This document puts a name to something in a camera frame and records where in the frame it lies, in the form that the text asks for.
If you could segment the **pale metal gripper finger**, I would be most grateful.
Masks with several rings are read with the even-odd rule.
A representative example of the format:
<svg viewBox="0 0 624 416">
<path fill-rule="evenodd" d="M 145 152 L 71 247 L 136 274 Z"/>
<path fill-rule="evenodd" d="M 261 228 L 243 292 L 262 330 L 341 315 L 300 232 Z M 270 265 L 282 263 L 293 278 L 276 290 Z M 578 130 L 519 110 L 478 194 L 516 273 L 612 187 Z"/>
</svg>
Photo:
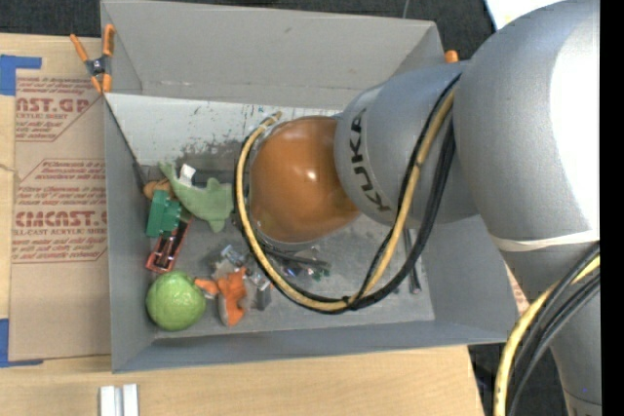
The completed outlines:
<svg viewBox="0 0 624 416">
<path fill-rule="evenodd" d="M 246 273 L 246 283 L 250 287 L 251 305 L 253 308 L 264 311 L 272 302 L 271 281 L 258 270 L 248 270 Z"/>
<path fill-rule="evenodd" d="M 239 270 L 246 263 L 246 256 L 232 245 L 226 246 L 214 257 L 215 270 Z"/>
</svg>

